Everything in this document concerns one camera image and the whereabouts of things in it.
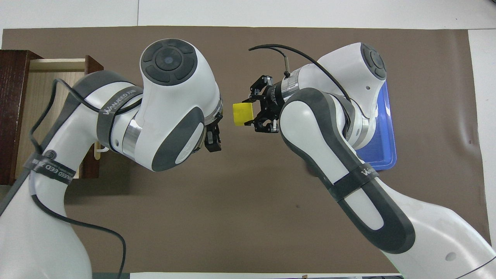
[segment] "white robotic arm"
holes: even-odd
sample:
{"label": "white robotic arm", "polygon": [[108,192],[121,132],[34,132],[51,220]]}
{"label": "white robotic arm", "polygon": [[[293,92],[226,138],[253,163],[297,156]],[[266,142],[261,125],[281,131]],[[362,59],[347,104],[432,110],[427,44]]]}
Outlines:
{"label": "white robotic arm", "polygon": [[70,221],[63,197],[72,170],[95,141],[152,171],[181,164],[202,144],[220,150],[222,99],[201,52],[160,40],[145,49],[140,68],[143,89],[111,71],[74,85],[76,94],[0,204],[0,278],[92,278],[86,250],[61,219]]}
{"label": "white robotic arm", "polygon": [[[349,98],[316,65],[305,65],[245,101],[260,100],[262,108],[246,125],[255,124],[259,132],[280,130],[288,147],[405,278],[496,278],[496,253],[466,221],[452,210],[394,191],[357,156],[355,149],[372,138],[377,94],[386,78],[377,51],[357,43],[318,62]],[[272,129],[263,129],[267,120]]]}

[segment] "velcro strap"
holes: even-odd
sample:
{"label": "velcro strap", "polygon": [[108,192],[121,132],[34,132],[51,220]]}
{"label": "velcro strap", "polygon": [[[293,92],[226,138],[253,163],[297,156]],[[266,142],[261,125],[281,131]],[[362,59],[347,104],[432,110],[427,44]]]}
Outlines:
{"label": "velcro strap", "polygon": [[365,163],[359,165],[347,175],[343,176],[343,178],[336,181],[328,190],[336,201],[340,201],[377,176],[379,176],[379,174],[372,166]]}
{"label": "velcro strap", "polygon": [[71,168],[38,153],[31,154],[24,167],[67,185],[76,175],[76,171]]}
{"label": "velcro strap", "polygon": [[132,98],[143,93],[143,89],[138,86],[126,87],[110,98],[98,113],[96,135],[101,145],[117,152],[110,143],[112,126],[116,118],[116,112],[129,102]]}

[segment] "blue tray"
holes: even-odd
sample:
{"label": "blue tray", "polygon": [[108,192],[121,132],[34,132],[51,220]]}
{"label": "blue tray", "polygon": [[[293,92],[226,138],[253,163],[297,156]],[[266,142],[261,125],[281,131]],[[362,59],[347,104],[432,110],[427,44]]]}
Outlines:
{"label": "blue tray", "polygon": [[367,145],[357,150],[357,154],[374,169],[386,170],[396,164],[396,145],[386,82],[379,91],[377,110],[374,136]]}

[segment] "brown mat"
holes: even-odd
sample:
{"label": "brown mat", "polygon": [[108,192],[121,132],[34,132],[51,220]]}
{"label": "brown mat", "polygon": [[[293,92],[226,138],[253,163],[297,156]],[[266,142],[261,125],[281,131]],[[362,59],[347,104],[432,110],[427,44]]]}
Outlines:
{"label": "brown mat", "polygon": [[[70,217],[127,240],[126,272],[389,273],[394,266],[353,226],[280,135],[235,127],[232,103],[261,75],[280,80],[281,56],[248,52],[285,44],[314,58],[354,42],[379,50],[398,161],[380,176],[408,196],[459,213],[489,239],[474,82],[466,30],[244,27],[7,29],[4,49],[44,58],[91,55],[106,70],[142,84],[138,60],[162,38],[193,43],[224,98],[221,152],[201,150],[177,168],[152,173],[104,154],[101,178],[74,181]],[[307,62],[289,54],[294,70]],[[121,248],[104,233],[76,228],[95,272],[115,272]]]}

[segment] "yellow block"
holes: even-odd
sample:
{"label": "yellow block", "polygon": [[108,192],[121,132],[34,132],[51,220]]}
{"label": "yellow block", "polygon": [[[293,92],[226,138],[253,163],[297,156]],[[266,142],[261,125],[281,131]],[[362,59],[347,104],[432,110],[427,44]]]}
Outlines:
{"label": "yellow block", "polygon": [[233,104],[234,125],[244,126],[246,121],[253,120],[253,106],[251,103]]}

